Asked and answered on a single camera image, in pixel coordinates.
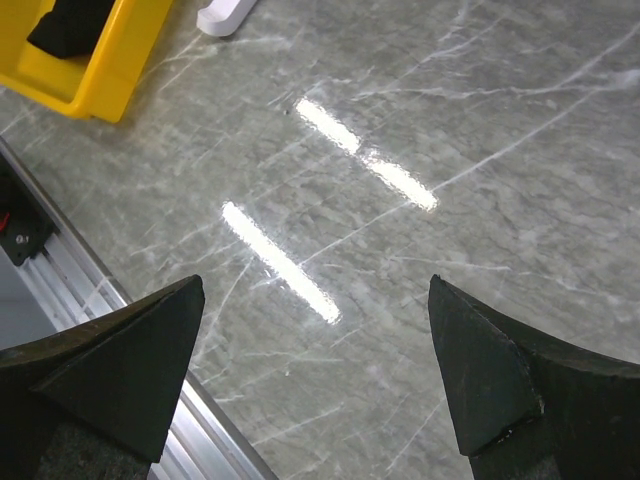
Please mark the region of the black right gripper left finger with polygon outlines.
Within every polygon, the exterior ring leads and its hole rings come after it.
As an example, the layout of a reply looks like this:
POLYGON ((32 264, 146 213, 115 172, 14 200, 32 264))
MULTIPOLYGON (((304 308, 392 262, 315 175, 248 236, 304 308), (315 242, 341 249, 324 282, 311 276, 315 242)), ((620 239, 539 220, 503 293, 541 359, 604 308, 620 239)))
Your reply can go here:
POLYGON ((4 479, 145 479, 198 336, 200 276, 1 352, 4 479))

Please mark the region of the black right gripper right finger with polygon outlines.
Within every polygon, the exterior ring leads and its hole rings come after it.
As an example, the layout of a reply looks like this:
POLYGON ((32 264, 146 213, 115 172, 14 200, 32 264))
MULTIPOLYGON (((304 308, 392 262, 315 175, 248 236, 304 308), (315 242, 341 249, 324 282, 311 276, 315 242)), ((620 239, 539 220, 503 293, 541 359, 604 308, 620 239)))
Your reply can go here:
POLYGON ((439 276, 428 311, 475 478, 638 478, 638 365, 530 327, 439 276))

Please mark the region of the black underwear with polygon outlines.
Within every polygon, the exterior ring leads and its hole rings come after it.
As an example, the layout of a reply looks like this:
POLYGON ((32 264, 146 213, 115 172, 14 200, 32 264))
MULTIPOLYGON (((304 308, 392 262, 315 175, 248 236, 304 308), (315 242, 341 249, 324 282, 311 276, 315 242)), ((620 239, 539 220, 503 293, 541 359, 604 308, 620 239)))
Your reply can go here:
POLYGON ((114 3, 114 0, 57 0, 27 41, 58 59, 90 55, 114 3))

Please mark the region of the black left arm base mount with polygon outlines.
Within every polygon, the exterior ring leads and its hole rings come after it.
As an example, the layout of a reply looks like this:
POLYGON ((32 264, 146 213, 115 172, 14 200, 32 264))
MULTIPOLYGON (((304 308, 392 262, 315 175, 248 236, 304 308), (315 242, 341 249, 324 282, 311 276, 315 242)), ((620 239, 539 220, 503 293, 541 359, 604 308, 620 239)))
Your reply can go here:
POLYGON ((1 158, 1 248, 14 266, 39 254, 55 224, 20 176, 1 158))

